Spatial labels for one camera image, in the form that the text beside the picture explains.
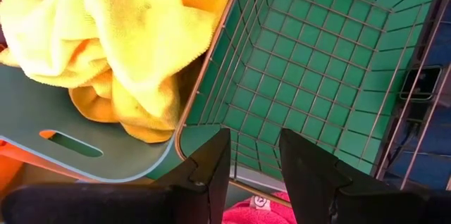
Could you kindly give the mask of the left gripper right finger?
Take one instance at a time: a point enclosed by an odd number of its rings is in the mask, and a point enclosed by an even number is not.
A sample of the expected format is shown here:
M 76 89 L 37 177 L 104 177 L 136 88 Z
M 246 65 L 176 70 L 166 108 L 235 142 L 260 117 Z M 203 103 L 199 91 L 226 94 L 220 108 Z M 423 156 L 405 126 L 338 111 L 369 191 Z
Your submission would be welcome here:
M 299 224 L 451 224 L 451 192 L 399 190 L 283 128 L 283 180 Z

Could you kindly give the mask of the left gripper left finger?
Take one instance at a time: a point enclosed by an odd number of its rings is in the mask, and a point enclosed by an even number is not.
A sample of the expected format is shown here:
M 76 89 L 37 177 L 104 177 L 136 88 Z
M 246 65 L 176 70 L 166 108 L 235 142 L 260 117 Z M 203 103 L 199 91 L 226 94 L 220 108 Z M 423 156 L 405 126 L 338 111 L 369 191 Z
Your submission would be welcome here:
M 230 130 L 145 185 L 47 183 L 1 201 L 5 224 L 221 224 L 228 190 Z

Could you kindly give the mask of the pink microfiber towel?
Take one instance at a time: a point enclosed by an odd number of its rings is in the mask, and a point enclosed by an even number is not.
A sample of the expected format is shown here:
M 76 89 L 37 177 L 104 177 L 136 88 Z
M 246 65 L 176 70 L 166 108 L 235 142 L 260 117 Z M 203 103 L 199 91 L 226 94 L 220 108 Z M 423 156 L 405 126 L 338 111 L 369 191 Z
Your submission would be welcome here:
M 223 212 L 221 224 L 297 224 L 293 210 L 254 195 Z

